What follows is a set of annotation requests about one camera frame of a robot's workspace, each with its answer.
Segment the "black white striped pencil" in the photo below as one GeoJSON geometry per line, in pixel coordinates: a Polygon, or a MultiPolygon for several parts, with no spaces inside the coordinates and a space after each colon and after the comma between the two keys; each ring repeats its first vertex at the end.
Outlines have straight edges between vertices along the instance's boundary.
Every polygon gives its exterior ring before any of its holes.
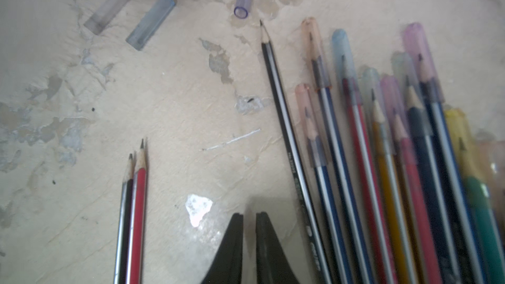
{"type": "Polygon", "coordinates": [[[332,283],[333,276],[327,262],[326,251],[322,235],[319,229],[318,220],[312,204],[310,189],[306,180],[305,171],[302,165],[301,156],[297,144],[295,131],[289,112],[289,107],[285,98],[284,88],[277,65],[276,55],[271,42],[270,35],[263,21],[260,21],[261,47],[274,103],[276,105],[277,116],[284,138],[289,167],[293,176],[297,198],[299,200],[303,227],[305,228],[309,249],[314,261],[316,277],[319,283],[332,283]]]}

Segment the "clear blue pencil cap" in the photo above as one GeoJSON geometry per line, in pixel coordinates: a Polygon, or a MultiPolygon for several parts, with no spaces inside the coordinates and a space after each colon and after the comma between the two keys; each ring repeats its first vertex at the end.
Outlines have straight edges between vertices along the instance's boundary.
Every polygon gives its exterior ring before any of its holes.
{"type": "Polygon", "coordinates": [[[175,6],[176,0],[158,0],[126,38],[126,42],[141,51],[175,6]]]}

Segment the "red striped pencil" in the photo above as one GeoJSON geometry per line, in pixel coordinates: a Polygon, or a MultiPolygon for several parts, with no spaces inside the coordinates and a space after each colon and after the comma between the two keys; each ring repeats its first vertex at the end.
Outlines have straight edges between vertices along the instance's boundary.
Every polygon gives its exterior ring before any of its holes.
{"type": "Polygon", "coordinates": [[[146,144],[142,139],[136,156],[133,178],[132,212],[130,219],[130,242],[126,283],[141,283],[143,259],[143,232],[145,229],[145,204],[147,198],[146,144]]]}

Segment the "clear grey pencil cap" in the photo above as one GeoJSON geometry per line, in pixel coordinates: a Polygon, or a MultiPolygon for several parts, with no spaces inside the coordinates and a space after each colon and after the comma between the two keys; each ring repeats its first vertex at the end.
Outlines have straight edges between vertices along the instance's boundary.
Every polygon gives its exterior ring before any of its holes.
{"type": "Polygon", "coordinates": [[[122,10],[130,0],[106,0],[84,23],[95,35],[100,35],[110,21],[122,10]]]}

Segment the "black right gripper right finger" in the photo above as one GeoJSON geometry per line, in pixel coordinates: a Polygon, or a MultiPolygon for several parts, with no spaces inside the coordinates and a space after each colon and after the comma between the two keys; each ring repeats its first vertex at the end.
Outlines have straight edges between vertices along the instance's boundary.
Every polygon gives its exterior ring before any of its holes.
{"type": "Polygon", "coordinates": [[[255,232],[257,283],[299,283],[266,212],[256,213],[255,232]]]}

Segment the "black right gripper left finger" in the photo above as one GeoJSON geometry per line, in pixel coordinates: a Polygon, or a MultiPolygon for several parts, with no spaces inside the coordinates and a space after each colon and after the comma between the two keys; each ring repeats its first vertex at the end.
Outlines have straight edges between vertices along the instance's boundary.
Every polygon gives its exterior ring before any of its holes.
{"type": "Polygon", "coordinates": [[[243,214],[234,213],[206,276],[201,283],[241,283],[243,214]]]}

